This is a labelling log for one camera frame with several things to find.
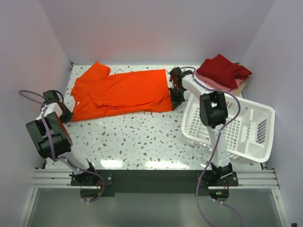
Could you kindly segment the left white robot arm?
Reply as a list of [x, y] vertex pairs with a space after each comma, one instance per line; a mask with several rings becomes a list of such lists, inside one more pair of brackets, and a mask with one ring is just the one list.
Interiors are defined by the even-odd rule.
[[64, 123], [71, 122], [73, 113], [64, 104], [63, 95], [48, 90], [41, 96], [40, 115], [26, 124], [30, 138], [42, 158], [61, 161], [72, 170], [73, 180], [81, 185], [96, 185], [100, 179], [94, 165], [75, 151]]

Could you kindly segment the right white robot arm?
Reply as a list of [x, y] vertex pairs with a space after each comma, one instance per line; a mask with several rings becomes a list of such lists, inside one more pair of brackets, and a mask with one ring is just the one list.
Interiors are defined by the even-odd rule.
[[199, 99], [199, 118], [208, 130], [212, 154], [198, 179], [198, 184], [204, 182], [208, 186], [215, 185], [233, 173], [223, 134], [228, 118], [224, 92], [217, 90], [211, 90], [209, 93], [203, 92], [197, 85], [194, 85], [197, 81], [190, 78], [190, 75], [194, 75], [191, 70], [182, 71], [180, 67], [175, 67], [169, 75], [169, 81], [172, 83], [169, 93], [173, 109], [185, 102], [184, 92], [187, 90]]

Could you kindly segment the orange t shirt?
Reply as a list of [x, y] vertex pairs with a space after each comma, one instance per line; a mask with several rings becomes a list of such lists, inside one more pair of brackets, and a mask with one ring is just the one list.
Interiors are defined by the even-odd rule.
[[76, 79], [71, 95], [73, 122], [173, 110], [164, 69], [111, 75], [108, 66], [96, 62]]

